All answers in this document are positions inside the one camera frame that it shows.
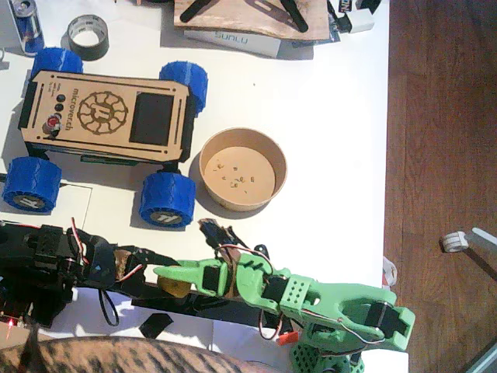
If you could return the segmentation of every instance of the black screen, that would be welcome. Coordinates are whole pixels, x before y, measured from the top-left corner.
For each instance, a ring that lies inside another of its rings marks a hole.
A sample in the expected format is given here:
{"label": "black screen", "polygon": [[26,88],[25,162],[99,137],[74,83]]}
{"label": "black screen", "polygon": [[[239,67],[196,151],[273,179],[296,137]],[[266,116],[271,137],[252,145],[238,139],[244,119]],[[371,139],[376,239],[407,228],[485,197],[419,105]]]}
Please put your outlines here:
{"label": "black screen", "polygon": [[130,142],[167,146],[174,96],[138,93]]}

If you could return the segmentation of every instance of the green robotic arm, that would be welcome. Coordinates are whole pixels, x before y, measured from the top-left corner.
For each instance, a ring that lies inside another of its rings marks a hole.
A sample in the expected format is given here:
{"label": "green robotic arm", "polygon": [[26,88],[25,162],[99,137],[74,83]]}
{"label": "green robotic arm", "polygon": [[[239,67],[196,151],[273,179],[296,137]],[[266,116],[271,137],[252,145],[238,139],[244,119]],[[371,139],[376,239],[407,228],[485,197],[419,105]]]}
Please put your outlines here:
{"label": "green robotic arm", "polygon": [[[211,231],[217,232],[209,236],[203,229],[215,249],[243,243],[230,228],[221,228],[215,221],[200,224],[201,229],[212,225]],[[222,232],[228,239],[220,239]],[[288,269],[274,270],[267,257],[256,252],[231,251],[221,258],[179,264],[154,272],[159,278],[195,284],[199,293],[213,297],[225,297],[234,285],[248,305],[302,324],[301,337],[291,351],[296,373],[362,372],[360,352],[405,350],[415,321],[410,310],[394,306],[397,297],[390,291],[360,284],[321,284]]]}

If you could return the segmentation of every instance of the wooden floor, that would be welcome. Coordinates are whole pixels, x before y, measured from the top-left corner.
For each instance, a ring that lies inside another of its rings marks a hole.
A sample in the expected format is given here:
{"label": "wooden floor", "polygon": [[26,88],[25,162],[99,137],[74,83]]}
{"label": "wooden floor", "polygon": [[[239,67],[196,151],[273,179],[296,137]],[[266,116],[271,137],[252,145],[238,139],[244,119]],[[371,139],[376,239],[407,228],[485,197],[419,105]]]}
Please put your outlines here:
{"label": "wooden floor", "polygon": [[416,314],[410,372],[464,371],[497,337],[497,1],[391,0],[385,255]]}

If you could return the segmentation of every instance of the white table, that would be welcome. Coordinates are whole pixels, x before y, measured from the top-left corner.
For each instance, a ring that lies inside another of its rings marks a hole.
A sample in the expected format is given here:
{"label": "white table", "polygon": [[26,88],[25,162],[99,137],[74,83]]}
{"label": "white table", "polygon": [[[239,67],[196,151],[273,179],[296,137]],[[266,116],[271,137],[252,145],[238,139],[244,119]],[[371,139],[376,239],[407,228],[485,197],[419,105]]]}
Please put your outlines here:
{"label": "white table", "polygon": [[[95,13],[107,21],[109,52],[98,61],[86,62],[85,72],[157,78],[162,65],[174,60],[193,61],[207,71],[207,107],[195,122],[192,157],[180,165],[182,173],[197,182],[194,220],[214,217],[221,225],[233,225],[250,246],[266,244],[277,268],[288,267],[321,282],[381,285],[388,2],[375,13],[373,30],[342,35],[341,43],[319,45],[310,61],[275,61],[236,51],[159,47],[161,21],[167,16],[162,16],[162,8],[157,5],[135,7],[126,1],[114,5],[111,1],[88,0],[65,9],[61,5],[65,2],[37,2],[48,46],[60,45],[65,27],[82,12]],[[3,173],[12,158],[26,155],[16,130],[18,114],[12,119],[11,115],[13,110],[19,112],[26,71],[32,65],[31,59],[15,54],[7,54],[5,59],[11,64],[8,71],[0,71]],[[196,155],[212,134],[227,127],[262,131],[279,143],[287,157],[285,186],[257,214],[224,210],[201,185]],[[184,232],[169,232],[141,221],[137,213],[141,183],[157,167],[90,165],[79,162],[77,157],[59,154],[51,154],[50,159],[62,168],[64,182],[71,184],[61,189],[52,214],[20,214],[0,204],[0,218],[67,227],[70,217],[75,216],[79,227],[111,242],[146,247],[176,259],[212,257],[197,224],[186,227]],[[78,203],[69,208],[64,201],[71,198]],[[151,269],[147,279],[156,279]],[[115,332],[103,327],[96,293],[85,294],[55,320],[52,335],[136,334],[132,326],[139,326],[140,320],[151,313],[135,309],[134,319],[129,318]],[[98,320],[97,326],[102,329],[88,321],[76,326],[76,310],[82,309],[74,306],[78,302],[95,309],[91,319]],[[118,309],[121,308],[121,312],[131,314],[128,303],[122,303]],[[173,319],[174,330],[168,329],[161,338],[287,368],[287,351],[258,337],[252,343],[256,334],[252,328],[182,315],[174,315]],[[188,331],[182,334],[182,324],[190,331],[198,330],[199,336],[189,336]],[[229,333],[224,332],[227,327],[231,328]],[[369,373],[408,371],[407,354],[371,351],[363,358]]]}

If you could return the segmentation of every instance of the engraved logo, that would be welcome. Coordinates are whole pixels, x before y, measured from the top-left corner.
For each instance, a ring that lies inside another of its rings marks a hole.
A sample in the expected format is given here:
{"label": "engraved logo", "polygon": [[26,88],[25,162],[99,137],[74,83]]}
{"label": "engraved logo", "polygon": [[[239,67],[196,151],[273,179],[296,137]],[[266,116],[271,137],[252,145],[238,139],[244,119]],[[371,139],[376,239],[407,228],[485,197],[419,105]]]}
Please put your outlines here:
{"label": "engraved logo", "polygon": [[79,104],[78,119],[93,134],[112,134],[126,123],[127,107],[112,92],[94,92]]}

